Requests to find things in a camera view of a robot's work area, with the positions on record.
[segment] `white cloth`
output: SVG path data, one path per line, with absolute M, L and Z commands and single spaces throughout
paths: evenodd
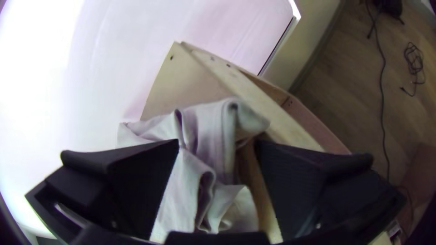
M 235 148 L 268 124 L 236 98 L 120 124 L 118 147 L 174 138 L 180 144 L 150 240 L 163 243 L 171 231 L 258 231 L 250 190 L 234 184 L 234 158 Z

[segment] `plywood panel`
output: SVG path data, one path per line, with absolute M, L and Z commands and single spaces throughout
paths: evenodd
M 174 43 L 151 88 L 141 120 L 232 95 L 187 49 Z
M 219 78 L 223 86 L 233 94 L 242 98 L 255 112 L 270 121 L 267 135 L 277 143 L 323 151 L 322 147 L 282 108 L 252 83 L 236 67 L 224 60 L 210 56 L 200 50 L 193 50 L 198 58 L 213 74 Z

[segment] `wooden floor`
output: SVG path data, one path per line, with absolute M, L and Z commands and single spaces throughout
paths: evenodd
M 371 21 L 365 5 L 358 2 L 346 3 L 326 49 L 306 81 L 293 93 L 350 150 L 372 153 L 374 168 L 385 175 L 378 85 L 382 59 L 374 36 L 366 38 Z M 395 184 L 401 181 L 420 142 L 436 145 L 436 32 L 410 6 L 404 6 L 402 19 L 405 26 L 387 15 L 378 21 L 387 59 L 383 78 L 386 146 L 391 181 Z M 403 58 L 409 41 L 423 51 L 427 76 L 426 84 L 418 86 L 412 98 L 399 89 L 413 88 Z

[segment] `black stand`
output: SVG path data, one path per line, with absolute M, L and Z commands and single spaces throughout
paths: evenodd
M 371 30 L 369 31 L 369 33 L 367 35 L 368 39 L 371 38 L 372 31 L 374 30 L 374 27 L 376 26 L 377 19 L 381 13 L 382 13 L 382 5 L 380 4 L 377 8 L 377 13 L 376 13 L 376 16 L 374 18 L 374 21 L 372 22 Z M 401 24 L 405 25 L 404 21 L 399 16 L 393 16 L 393 18 L 397 19 L 398 21 L 400 21 Z

